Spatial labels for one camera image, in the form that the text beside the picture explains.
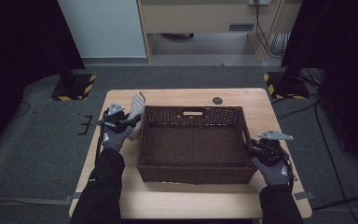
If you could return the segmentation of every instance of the floor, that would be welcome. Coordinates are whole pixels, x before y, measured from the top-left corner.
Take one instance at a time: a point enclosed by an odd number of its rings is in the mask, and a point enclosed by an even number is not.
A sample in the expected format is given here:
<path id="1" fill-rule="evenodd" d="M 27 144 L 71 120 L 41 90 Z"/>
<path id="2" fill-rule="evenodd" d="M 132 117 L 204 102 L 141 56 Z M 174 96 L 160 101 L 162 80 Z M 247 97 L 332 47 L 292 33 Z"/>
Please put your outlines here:
<path id="1" fill-rule="evenodd" d="M 281 45 L 278 38 L 276 47 Z M 279 70 L 280 65 L 280 57 L 267 56 L 263 62 L 257 62 L 244 33 L 195 34 L 193 38 L 158 35 L 150 64 L 100 63 L 88 67 L 97 79 L 85 101 L 50 101 L 49 94 L 58 77 L 36 82 L 24 92 L 24 101 L 30 107 L 19 106 L 20 114 L 23 110 L 29 112 L 13 119 L 0 141 L 0 197 L 62 200 L 64 195 L 71 195 L 91 140 L 91 134 L 77 135 L 83 131 L 83 128 L 79 131 L 79 123 L 84 122 L 84 115 L 99 116 L 107 90 L 249 88 L 251 85 L 266 88 L 262 74 L 271 68 Z M 320 75 L 318 69 L 309 72 Z M 297 113 L 288 119 L 284 115 L 314 103 L 317 98 L 279 102 L 271 99 L 277 116 L 283 116 L 279 120 L 282 130 L 296 137 L 288 146 L 305 190 L 316 195 L 316 199 L 310 200 L 311 207 L 342 200 L 337 176 L 314 120 L 314 111 Z M 348 197 L 358 197 L 358 156 L 341 150 L 329 118 L 321 108 L 319 113 L 343 188 Z M 351 205 L 358 216 L 358 202 Z M 68 209 L 67 206 L 0 204 L 0 223 L 67 223 Z M 355 223 L 345 204 L 314 212 L 305 222 Z"/>

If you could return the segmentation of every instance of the wall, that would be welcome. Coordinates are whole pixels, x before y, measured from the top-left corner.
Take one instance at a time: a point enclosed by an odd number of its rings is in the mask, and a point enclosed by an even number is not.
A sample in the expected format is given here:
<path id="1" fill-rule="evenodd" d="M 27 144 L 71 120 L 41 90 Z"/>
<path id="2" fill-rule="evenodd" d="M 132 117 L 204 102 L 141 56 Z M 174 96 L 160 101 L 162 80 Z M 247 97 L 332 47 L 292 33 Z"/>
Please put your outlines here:
<path id="1" fill-rule="evenodd" d="M 82 58 L 146 58 L 136 0 L 58 0 Z"/>

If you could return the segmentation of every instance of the black glove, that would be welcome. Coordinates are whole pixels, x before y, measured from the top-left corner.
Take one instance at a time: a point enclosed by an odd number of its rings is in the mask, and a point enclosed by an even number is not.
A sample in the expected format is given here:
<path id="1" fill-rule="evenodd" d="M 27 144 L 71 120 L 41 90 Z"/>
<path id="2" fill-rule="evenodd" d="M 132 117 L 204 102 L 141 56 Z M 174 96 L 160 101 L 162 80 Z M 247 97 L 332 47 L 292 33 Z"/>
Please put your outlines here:
<path id="1" fill-rule="evenodd" d="M 284 151 L 283 152 L 286 155 L 286 159 L 289 159 L 289 155 Z M 268 185 L 288 185 L 290 177 L 287 174 L 289 167 L 283 162 L 279 161 L 273 166 L 266 166 L 261 161 L 253 157 L 252 163 L 255 165 L 257 169 L 260 170 L 261 174 L 264 176 L 264 180 L 266 181 L 266 184 Z"/>
<path id="2" fill-rule="evenodd" d="M 123 146 L 124 140 L 130 135 L 132 127 L 128 126 L 122 133 L 115 133 L 110 129 L 105 129 L 103 133 L 103 148 L 112 148 L 119 152 Z"/>

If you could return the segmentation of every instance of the stand base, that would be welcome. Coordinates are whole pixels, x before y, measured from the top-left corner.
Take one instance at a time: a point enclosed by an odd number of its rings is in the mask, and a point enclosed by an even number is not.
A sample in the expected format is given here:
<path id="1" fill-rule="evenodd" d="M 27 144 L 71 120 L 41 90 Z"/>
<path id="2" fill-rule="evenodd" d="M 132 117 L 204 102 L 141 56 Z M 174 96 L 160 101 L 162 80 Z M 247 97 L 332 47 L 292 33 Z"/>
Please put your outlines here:
<path id="1" fill-rule="evenodd" d="M 69 100 L 84 100 L 89 95 L 89 92 L 94 83 L 96 76 L 91 74 L 74 75 L 76 81 L 75 88 L 67 88 L 61 80 L 57 83 L 51 100 L 53 101 L 69 101 Z"/>
<path id="2" fill-rule="evenodd" d="M 264 75 L 264 80 L 272 98 L 310 98 L 310 92 L 302 80 L 298 79 L 293 84 L 286 84 L 282 81 L 283 74 L 284 72 L 268 72 Z"/>

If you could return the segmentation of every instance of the wicker basket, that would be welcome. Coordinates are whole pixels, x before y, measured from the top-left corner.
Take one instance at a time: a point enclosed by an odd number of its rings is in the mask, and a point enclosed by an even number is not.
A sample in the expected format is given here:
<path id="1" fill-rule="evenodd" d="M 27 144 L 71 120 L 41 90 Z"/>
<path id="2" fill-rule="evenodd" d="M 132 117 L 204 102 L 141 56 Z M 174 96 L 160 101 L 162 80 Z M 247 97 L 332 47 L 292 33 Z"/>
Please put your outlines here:
<path id="1" fill-rule="evenodd" d="M 242 107 L 147 106 L 137 168 L 145 182 L 248 184 L 256 169 L 244 141 Z"/>

